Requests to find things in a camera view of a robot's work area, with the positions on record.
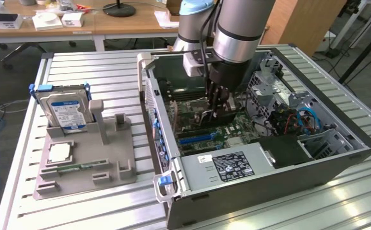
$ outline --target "power supply label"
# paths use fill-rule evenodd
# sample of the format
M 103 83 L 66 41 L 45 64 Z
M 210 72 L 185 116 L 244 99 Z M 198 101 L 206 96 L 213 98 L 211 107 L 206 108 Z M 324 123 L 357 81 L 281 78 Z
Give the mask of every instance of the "power supply label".
M 54 102 L 53 109 L 59 124 L 65 129 L 79 129 L 86 126 L 83 113 L 79 112 L 79 101 Z
M 213 158 L 223 182 L 254 175 L 254 170 L 244 152 L 230 153 Z

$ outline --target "warning label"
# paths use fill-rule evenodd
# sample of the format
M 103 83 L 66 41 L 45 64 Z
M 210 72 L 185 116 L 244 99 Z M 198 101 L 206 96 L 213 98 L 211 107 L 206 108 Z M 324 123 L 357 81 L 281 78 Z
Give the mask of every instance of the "warning label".
M 236 152 L 213 158 L 223 182 L 254 175 L 254 170 L 244 152 Z

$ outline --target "aluminum extrusion table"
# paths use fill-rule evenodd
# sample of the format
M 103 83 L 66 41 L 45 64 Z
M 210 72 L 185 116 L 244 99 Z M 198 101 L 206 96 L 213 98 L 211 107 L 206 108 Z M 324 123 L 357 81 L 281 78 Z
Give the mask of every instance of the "aluminum extrusion table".
M 371 110 L 300 49 L 288 45 L 276 47 L 371 136 Z M 93 85 L 93 98 L 105 100 L 103 116 L 122 112 L 129 114 L 139 179 L 137 183 L 115 188 L 34 200 L 47 118 L 31 100 L 0 204 L 0 229 L 166 229 L 165 207 L 155 200 L 154 165 L 137 77 L 137 55 L 151 51 L 165 50 L 62 53 L 42 59 L 37 85 L 69 85 L 87 81 Z M 286 75 L 285 78 L 301 90 L 294 77 Z M 183 229 L 345 230 L 368 227 L 371 229 L 371 157 L 326 185 Z

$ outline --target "black lamp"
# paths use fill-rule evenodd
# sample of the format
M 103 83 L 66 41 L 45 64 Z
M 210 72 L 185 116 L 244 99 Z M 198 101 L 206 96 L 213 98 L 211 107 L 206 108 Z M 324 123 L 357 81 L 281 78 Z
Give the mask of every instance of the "black lamp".
M 130 17 L 137 13 L 137 8 L 129 4 L 121 3 L 121 0 L 117 0 L 117 3 L 109 4 L 103 7 L 103 12 L 114 17 Z

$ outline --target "floor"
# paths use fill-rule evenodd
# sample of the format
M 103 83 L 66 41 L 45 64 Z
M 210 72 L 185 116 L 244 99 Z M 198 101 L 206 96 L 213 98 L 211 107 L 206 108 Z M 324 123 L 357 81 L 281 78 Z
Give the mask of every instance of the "floor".
M 333 25 L 333 32 L 338 34 L 341 31 L 349 15 L 345 15 L 344 18 L 338 18 Z M 352 31 L 348 34 L 348 37 L 353 34 L 353 32 L 361 28 L 362 23 L 357 22 Z M 356 49 L 349 50 L 350 57 L 345 57 L 341 63 L 337 66 L 338 74 L 344 74 L 352 65 L 353 61 L 358 57 L 364 48 L 371 41 L 371 29 L 362 39 L 358 47 Z M 134 44 L 134 40 L 114 40 L 110 42 L 117 49 L 127 49 L 131 48 Z M 91 41 L 77 41 L 78 47 L 70 47 L 67 42 L 55 42 L 53 44 L 43 43 L 42 46 L 50 52 L 85 52 L 85 51 L 95 51 L 94 43 Z M 9 44 L 9 50 L 0 50 L 0 59 L 2 57 L 17 48 L 18 44 Z M 155 47 L 163 47 L 163 41 L 155 39 Z M 153 48 L 153 40 L 151 39 L 139 39 L 137 44 L 137 48 Z M 11 102 L 14 100 L 22 100 L 29 98 L 29 85 L 35 81 L 35 75 L 41 62 L 41 52 L 35 48 L 30 48 L 27 51 L 22 53 L 19 57 L 17 57 L 11 64 L 15 69 L 11 71 L 3 70 L 0 63 L 0 104 Z M 321 54 L 316 54 L 317 58 L 324 59 L 325 56 Z M 340 57 L 336 59 L 328 59 L 333 64 L 337 63 Z M 368 62 L 371 61 L 371 54 L 366 58 L 366 61 L 362 63 L 361 67 L 365 66 Z M 318 61 L 318 64 L 328 70 L 332 70 L 332 66 L 328 61 Z M 368 66 L 365 71 L 360 74 L 356 80 L 350 83 L 350 87 L 356 91 L 360 99 L 366 103 L 366 105 L 371 108 L 371 65 Z M 10 110 L 19 110 L 26 108 L 27 103 L 18 103 L 9 107 Z M 13 157 L 17 149 L 18 136 L 22 129 L 22 124 L 25 120 L 26 112 L 19 113 L 7 113 L 5 116 L 6 120 L 6 128 L 5 131 L 0 132 L 0 179 L 2 179 L 2 187 L 0 187 L 0 198 L 3 193 L 3 188 L 6 185 L 6 180 L 10 173 Z

